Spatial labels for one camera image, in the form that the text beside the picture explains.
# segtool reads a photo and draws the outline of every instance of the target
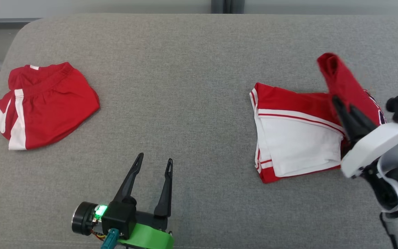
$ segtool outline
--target gray fabric surface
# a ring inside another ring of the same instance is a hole
[[[96,248],[71,232],[82,201],[108,203],[139,152],[133,195],[152,212],[174,159],[175,248],[389,249],[371,188],[339,170],[262,184],[248,93],[256,82],[325,91],[338,53],[382,104],[398,94],[398,17],[91,14],[42,19],[0,73],[69,61],[101,109],[62,141],[8,151],[0,135],[0,248]]]

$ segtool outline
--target teal connector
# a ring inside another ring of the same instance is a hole
[[[117,244],[117,239],[119,239],[119,230],[116,228],[110,229],[104,243],[102,243],[101,249],[114,249]]]

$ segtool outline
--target elastic waistband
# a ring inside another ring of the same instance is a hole
[[[22,72],[25,74],[34,76],[35,74],[32,74],[32,72],[34,72],[36,74],[50,74],[50,76],[47,76],[44,80],[35,85],[15,90],[15,96],[29,96],[44,92],[60,83],[73,71],[73,69],[72,65],[68,62],[43,67],[25,65],[22,69]]]

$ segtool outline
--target glowing green led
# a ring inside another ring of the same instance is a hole
[[[106,205],[100,205],[99,208],[95,212],[95,216],[98,216],[98,218],[102,217],[106,210],[107,210]]]

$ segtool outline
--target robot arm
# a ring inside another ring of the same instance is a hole
[[[352,146],[341,170],[346,177],[362,177],[371,185],[382,209],[382,225],[398,249],[398,96],[387,102],[395,122],[378,127],[354,106],[347,110],[336,97],[333,104]]]

